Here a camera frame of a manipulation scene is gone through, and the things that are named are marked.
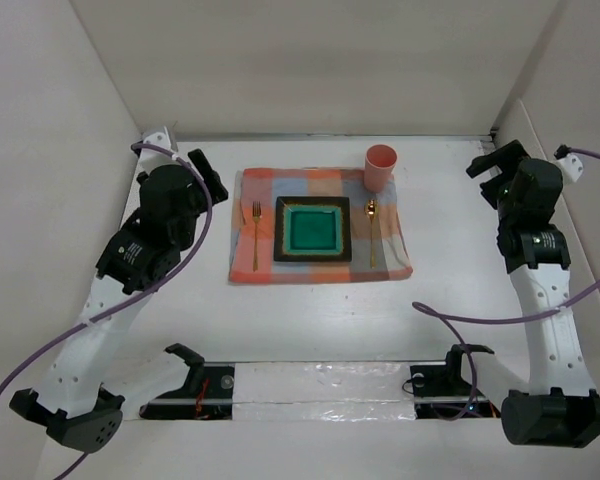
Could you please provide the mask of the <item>gold fork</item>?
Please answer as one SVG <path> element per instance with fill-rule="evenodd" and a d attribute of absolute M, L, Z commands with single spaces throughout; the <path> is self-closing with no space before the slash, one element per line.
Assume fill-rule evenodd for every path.
<path fill-rule="evenodd" d="M 253 260 L 252 269 L 256 272 L 259 268 L 259 255 L 258 255 L 258 243 L 259 243 L 259 223 L 262 218 L 262 207 L 260 201 L 254 201 L 252 203 L 252 221 L 254 224 L 254 245 L 253 245 Z"/>

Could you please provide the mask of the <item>green square plate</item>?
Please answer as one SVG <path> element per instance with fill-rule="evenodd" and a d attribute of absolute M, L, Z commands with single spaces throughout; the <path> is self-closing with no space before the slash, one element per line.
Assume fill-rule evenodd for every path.
<path fill-rule="evenodd" d="M 275 203 L 273 260 L 351 262 L 350 200 L 338 196 L 279 196 Z"/>

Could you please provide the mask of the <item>pink plastic cup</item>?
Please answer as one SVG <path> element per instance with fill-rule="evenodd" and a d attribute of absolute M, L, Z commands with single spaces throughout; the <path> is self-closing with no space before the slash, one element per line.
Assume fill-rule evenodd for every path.
<path fill-rule="evenodd" d="M 364 186 L 372 193 L 381 192 L 397 163 L 396 151 L 384 144 L 373 145 L 365 155 Z"/>

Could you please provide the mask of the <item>gold spoon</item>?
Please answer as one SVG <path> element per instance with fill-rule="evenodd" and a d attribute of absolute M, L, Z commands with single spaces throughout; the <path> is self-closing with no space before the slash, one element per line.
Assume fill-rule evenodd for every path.
<path fill-rule="evenodd" d="M 364 207 L 365 215 L 369 222 L 369 240 L 370 240 L 370 267 L 376 267 L 375 249 L 374 249 L 374 222 L 377 216 L 378 204 L 376 199 L 369 199 Z"/>

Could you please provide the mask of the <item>orange blue checkered cloth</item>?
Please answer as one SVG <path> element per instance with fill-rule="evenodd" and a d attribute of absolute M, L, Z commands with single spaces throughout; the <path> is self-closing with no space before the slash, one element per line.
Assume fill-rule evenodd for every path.
<path fill-rule="evenodd" d="M 377 195 L 374 222 L 376 267 L 370 267 L 369 222 L 364 207 L 374 197 L 363 185 L 364 172 L 353 168 L 248 168 L 234 184 L 228 279 L 234 284 L 329 284 L 405 280 L 412 275 L 398 214 L 396 182 Z M 280 263 L 273 260 L 275 203 L 279 196 L 338 196 L 350 200 L 352 261 Z M 260 201 L 259 268 L 252 269 L 252 203 Z"/>

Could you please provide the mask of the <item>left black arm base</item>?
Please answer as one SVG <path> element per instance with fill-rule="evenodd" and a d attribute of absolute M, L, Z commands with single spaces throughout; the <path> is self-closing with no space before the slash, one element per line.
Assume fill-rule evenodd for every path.
<path fill-rule="evenodd" d="M 220 421 L 233 417 L 234 363 L 207 363 L 190 348 L 172 344 L 165 352 L 187 366 L 187 376 L 177 389 L 167 390 L 139 409 L 144 420 Z"/>

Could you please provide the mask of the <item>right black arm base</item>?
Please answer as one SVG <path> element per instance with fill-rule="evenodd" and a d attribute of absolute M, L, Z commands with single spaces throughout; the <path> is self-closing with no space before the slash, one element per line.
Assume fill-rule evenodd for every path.
<path fill-rule="evenodd" d="M 409 366 L 402 391 L 414 400 L 418 420 L 499 419 L 500 411 L 480 391 L 469 399 L 471 383 L 461 376 L 468 365 L 459 344 L 452 345 L 443 361 L 416 362 Z"/>

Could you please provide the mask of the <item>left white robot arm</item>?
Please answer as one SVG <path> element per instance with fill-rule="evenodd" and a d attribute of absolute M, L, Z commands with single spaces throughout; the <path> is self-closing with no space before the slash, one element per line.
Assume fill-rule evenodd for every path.
<path fill-rule="evenodd" d="M 180 343 L 167 346 L 137 384 L 105 382 L 141 309 L 200 249 L 206 235 L 195 231 L 199 216 L 228 198 L 202 150 L 181 160 L 157 145 L 151 149 L 167 161 L 138 175 L 140 205 L 96 264 L 85 317 L 71 329 L 44 380 L 16 391 L 9 403 L 55 442 L 83 454 L 101 450 L 124 418 L 157 397 L 194 396 L 204 385 L 203 357 Z"/>

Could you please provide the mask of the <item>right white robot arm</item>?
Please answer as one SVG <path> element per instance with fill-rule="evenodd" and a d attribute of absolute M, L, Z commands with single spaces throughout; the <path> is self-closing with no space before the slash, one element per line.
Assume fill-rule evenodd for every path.
<path fill-rule="evenodd" d="M 442 369 L 453 393 L 470 388 L 500 413 L 514 445 L 583 448 L 600 436 L 600 395 L 583 359 L 568 301 L 571 258 L 564 234 L 553 224 L 566 181 L 582 164 L 574 155 L 551 163 L 531 157 L 513 140 L 475 158 L 470 177 L 492 169 L 481 184 L 483 198 L 498 213 L 497 247 L 517 294 L 529 354 L 529 377 L 509 370 L 495 353 L 470 347 Z"/>

